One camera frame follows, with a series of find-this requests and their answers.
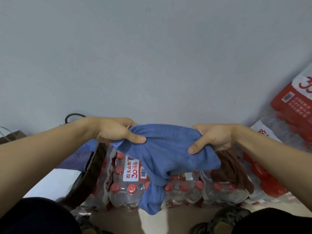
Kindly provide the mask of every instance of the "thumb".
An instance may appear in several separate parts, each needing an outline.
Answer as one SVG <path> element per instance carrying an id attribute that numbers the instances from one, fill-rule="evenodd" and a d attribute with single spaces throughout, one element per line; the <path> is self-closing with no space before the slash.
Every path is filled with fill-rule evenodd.
<path id="1" fill-rule="evenodd" d="M 132 143 L 145 143 L 146 142 L 145 136 L 134 134 L 130 130 L 127 130 L 123 139 L 127 139 Z"/>
<path id="2" fill-rule="evenodd" d="M 204 136 L 202 136 L 199 140 L 197 140 L 194 144 L 192 144 L 188 152 L 189 154 L 195 154 L 201 151 L 205 145 L 212 143 L 215 141 L 215 138 L 211 137 L 208 133 L 206 133 Z"/>

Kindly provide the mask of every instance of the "person's left arm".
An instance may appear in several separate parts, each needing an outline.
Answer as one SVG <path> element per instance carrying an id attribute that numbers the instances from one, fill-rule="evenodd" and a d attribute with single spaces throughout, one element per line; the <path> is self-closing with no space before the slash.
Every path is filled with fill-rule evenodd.
<path id="1" fill-rule="evenodd" d="M 103 143 L 119 139 L 144 143 L 145 137 L 128 130 L 134 125 L 129 118 L 86 117 L 0 145 L 0 218 L 90 139 Z"/>

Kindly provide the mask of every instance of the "hand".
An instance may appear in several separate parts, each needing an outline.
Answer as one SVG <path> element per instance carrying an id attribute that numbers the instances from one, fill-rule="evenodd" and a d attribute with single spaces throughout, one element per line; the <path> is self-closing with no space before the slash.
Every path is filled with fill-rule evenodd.
<path id="1" fill-rule="evenodd" d="M 146 137 L 130 132 L 129 128 L 137 125 L 126 117 L 86 117 L 93 126 L 94 139 L 101 143 L 127 139 L 132 143 L 145 143 Z"/>
<path id="2" fill-rule="evenodd" d="M 226 150 L 234 143 L 234 127 L 236 124 L 196 124 L 193 129 L 198 130 L 202 137 L 188 149 L 190 154 L 198 153 L 205 145 L 213 145 L 214 150 Z"/>

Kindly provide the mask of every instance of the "person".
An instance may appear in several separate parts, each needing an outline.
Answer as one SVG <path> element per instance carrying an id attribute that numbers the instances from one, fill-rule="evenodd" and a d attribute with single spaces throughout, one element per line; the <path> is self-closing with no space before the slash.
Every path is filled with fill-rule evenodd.
<path id="1" fill-rule="evenodd" d="M 144 143 L 144 136 L 128 130 L 134 125 L 136 123 L 129 118 L 87 117 L 0 145 L 0 233 L 81 233 L 78 223 L 60 205 L 45 199 L 22 197 L 90 139 L 102 143 L 119 139 Z M 196 154 L 206 144 L 215 150 L 228 149 L 236 144 L 312 210 L 311 154 L 239 124 L 197 124 L 193 128 L 202 137 L 189 147 L 190 154 Z M 267 213 L 250 214 L 239 207 L 227 207 L 218 212 L 212 222 L 201 223 L 190 233 L 262 233 L 272 230 L 274 225 L 279 231 L 283 228 L 289 231 L 311 224 L 310 218 L 275 209 L 263 211 Z"/>

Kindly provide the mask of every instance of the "forearm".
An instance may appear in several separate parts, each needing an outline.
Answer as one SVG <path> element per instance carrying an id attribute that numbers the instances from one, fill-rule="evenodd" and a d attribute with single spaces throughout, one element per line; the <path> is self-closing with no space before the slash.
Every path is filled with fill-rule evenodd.
<path id="1" fill-rule="evenodd" d="M 234 126 L 234 140 L 312 210 L 312 154 L 287 146 L 241 125 Z"/>
<path id="2" fill-rule="evenodd" d="M 0 217 L 93 137 L 89 119 L 84 118 L 0 145 Z"/>

